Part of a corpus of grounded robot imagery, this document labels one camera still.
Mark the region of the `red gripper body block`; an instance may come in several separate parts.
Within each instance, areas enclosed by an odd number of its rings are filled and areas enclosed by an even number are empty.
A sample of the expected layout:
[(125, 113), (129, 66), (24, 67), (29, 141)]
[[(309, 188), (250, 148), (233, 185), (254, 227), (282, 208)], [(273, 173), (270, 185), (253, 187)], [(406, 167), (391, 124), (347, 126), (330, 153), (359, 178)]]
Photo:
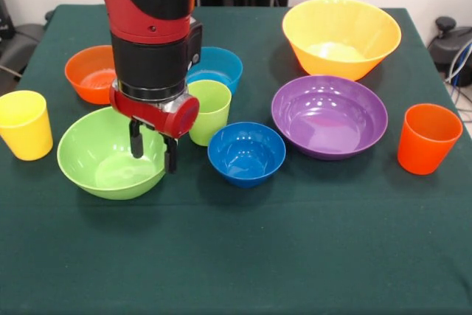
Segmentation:
[(130, 137), (140, 135), (140, 126), (170, 138), (180, 138), (193, 126), (199, 111), (199, 101), (196, 97), (184, 92), (173, 100), (151, 103), (137, 101), (124, 95), (117, 84), (112, 84), (109, 91), (113, 108), (128, 117)]

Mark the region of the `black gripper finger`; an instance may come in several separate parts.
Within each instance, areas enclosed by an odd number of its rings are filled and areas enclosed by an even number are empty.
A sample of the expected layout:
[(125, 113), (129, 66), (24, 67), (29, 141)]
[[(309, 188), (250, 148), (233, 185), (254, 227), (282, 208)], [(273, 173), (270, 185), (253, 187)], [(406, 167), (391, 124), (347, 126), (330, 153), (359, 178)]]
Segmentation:
[(177, 170), (178, 140), (170, 136), (162, 135), (166, 149), (164, 152), (164, 167), (167, 173), (175, 173)]
[(140, 159), (143, 156), (143, 141), (140, 126), (140, 121), (131, 119), (129, 123), (130, 148), (135, 159)]

